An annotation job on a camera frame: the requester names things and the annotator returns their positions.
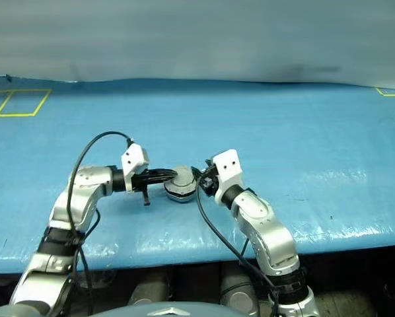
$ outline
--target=metal cylinder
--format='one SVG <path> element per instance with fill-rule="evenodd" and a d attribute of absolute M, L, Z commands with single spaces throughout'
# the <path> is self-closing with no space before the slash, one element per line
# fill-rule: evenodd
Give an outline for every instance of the metal cylinder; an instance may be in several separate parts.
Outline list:
<path fill-rule="evenodd" d="M 221 304 L 259 317 L 259 302 L 249 276 L 237 262 L 225 262 L 221 270 Z"/>
<path fill-rule="evenodd" d="M 128 305 L 168 301 L 170 298 L 171 278 L 172 269 L 170 267 L 152 269 L 139 284 L 137 284 L 131 294 Z"/>
<path fill-rule="evenodd" d="M 177 176 L 164 183 L 167 196 L 180 203 L 190 201 L 195 197 L 196 180 L 189 166 L 173 168 Z"/>

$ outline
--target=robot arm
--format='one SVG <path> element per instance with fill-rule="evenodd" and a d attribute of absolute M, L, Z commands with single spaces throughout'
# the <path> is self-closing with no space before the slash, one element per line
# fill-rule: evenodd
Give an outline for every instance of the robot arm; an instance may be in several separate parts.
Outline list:
<path fill-rule="evenodd" d="M 73 261 L 81 243 L 78 237 L 83 238 L 89 229 L 98 200 L 114 192 L 141 191 L 147 205 L 147 185 L 169 180 L 176 175 L 171 170 L 147 170 L 148 163 L 146 151 L 134 143 L 122 155 L 122 170 L 115 166 L 79 169 L 71 197 L 71 214 L 77 236 L 73 236 L 67 214 L 67 185 L 54 203 L 44 236 L 22 274 L 9 305 L 0 308 L 0 317 L 54 317 L 65 312 L 73 290 Z"/>
<path fill-rule="evenodd" d="M 271 205 L 251 189 L 243 189 L 242 169 L 236 150 L 207 161 L 201 187 L 215 202 L 226 205 L 240 230 L 248 237 L 260 269 L 276 287 L 282 316 L 319 316 L 312 290 L 300 269 L 293 237 L 275 217 Z"/>

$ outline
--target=blue table surface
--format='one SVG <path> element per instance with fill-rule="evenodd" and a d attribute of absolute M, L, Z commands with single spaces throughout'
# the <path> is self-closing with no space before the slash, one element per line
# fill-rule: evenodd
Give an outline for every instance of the blue table surface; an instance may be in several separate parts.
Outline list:
<path fill-rule="evenodd" d="M 52 92 L 35 116 L 0 117 L 0 273 L 24 269 L 78 154 L 106 130 L 134 137 L 150 168 L 204 167 L 237 149 L 245 185 L 271 203 L 302 254 L 395 245 L 395 97 L 375 88 L 0 78 L 0 90 L 26 88 Z M 14 93 L 1 113 L 31 112 L 37 94 Z M 120 166 L 124 149 L 108 137 L 85 164 Z M 194 201 L 173 202 L 161 185 L 149 196 L 149 207 L 141 194 L 100 201 L 102 220 L 85 244 L 93 269 L 233 259 Z M 213 198 L 204 205 L 241 248 L 229 211 Z"/>

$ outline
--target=black cable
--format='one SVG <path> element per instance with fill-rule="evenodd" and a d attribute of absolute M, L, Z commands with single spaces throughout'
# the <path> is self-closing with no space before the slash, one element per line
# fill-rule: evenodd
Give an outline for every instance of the black cable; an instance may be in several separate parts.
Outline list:
<path fill-rule="evenodd" d="M 75 275 L 77 275 L 77 258 L 80 254 L 81 256 L 81 260 L 83 263 L 83 267 L 85 269 L 85 277 L 86 277 L 86 282 L 87 282 L 87 289 L 88 289 L 88 293 L 89 293 L 89 311 L 88 314 L 91 315 L 93 314 L 93 295 L 92 295 L 92 278 L 90 277 L 90 271 L 89 271 L 89 266 L 87 265 L 87 261 L 86 261 L 86 257 L 85 257 L 85 253 L 83 252 L 82 249 L 82 243 L 85 241 L 85 238 L 89 236 L 89 234 L 92 232 L 92 229 L 96 228 L 97 223 L 100 220 L 100 214 L 98 214 L 98 219 L 95 222 L 95 224 L 92 226 L 91 230 L 89 230 L 86 235 L 84 237 L 81 237 L 80 234 L 76 231 L 75 228 L 75 224 L 74 224 L 74 220 L 73 220 L 73 214 L 71 212 L 71 198 L 73 197 L 73 188 L 74 188 L 74 181 L 75 181 L 75 176 L 77 174 L 77 172 L 79 171 L 79 167 L 80 164 L 82 163 L 84 157 L 86 156 L 87 152 L 89 151 L 89 149 L 99 140 L 102 139 L 103 137 L 107 136 L 107 135 L 121 135 L 122 137 L 127 139 L 127 147 L 129 147 L 132 143 L 133 140 L 128 137 L 126 134 L 118 132 L 118 131 L 107 131 L 104 133 L 101 133 L 99 135 L 97 135 L 96 137 L 94 137 L 92 139 L 92 141 L 90 141 L 86 147 L 82 150 L 81 154 L 79 155 L 79 158 L 77 159 L 71 174 L 70 174 L 70 179 L 69 179 L 69 184 L 68 184 L 68 190 L 67 190 L 67 215 L 68 215 L 68 219 L 70 222 L 70 227 L 71 227 L 71 232 L 73 233 L 73 236 L 75 238 L 75 243 L 77 244 L 77 249 L 75 251 L 75 255 L 73 258 L 73 262 L 75 261 L 75 263 L 73 263 L 73 273 Z"/>
<path fill-rule="evenodd" d="M 209 228 L 211 228 L 211 230 L 213 231 L 213 233 L 215 233 L 215 235 L 218 237 L 219 240 L 221 240 L 221 242 L 238 258 L 238 260 L 242 263 L 242 265 L 250 272 L 252 272 L 256 277 L 263 279 L 269 286 L 269 293 L 274 301 L 274 306 L 271 312 L 271 316 L 277 316 L 278 315 L 278 294 L 275 291 L 275 285 L 272 283 L 272 281 L 268 278 L 268 276 L 266 276 L 265 274 L 263 274 L 258 268 L 254 267 L 252 264 L 250 264 L 248 262 L 248 260 L 246 260 L 244 258 L 244 256 L 242 256 L 242 254 L 240 254 L 236 248 L 218 231 L 218 229 L 214 226 L 214 224 L 209 220 L 209 218 L 206 215 L 205 210 L 203 209 L 202 206 L 202 202 L 200 200 L 200 182 L 202 180 L 202 178 L 205 176 L 205 174 L 202 174 L 201 176 L 199 176 L 199 178 L 196 180 L 196 202 L 197 202 L 197 207 L 199 208 L 199 212 L 203 218 L 203 220 L 206 222 L 206 224 L 209 226 Z"/>
<path fill-rule="evenodd" d="M 244 243 L 242 252 L 240 253 L 242 256 L 244 256 L 244 253 L 246 252 L 246 248 L 248 246 L 248 243 L 249 243 L 249 238 L 246 238 L 246 242 Z"/>
<path fill-rule="evenodd" d="M 93 226 L 91 226 L 91 228 L 89 229 L 88 232 L 86 232 L 85 237 L 83 238 L 83 240 L 86 240 L 88 236 L 90 236 L 90 234 L 92 233 L 92 231 L 98 226 L 99 221 L 100 221 L 100 212 L 98 210 L 98 208 L 96 208 L 96 221 L 94 222 Z"/>

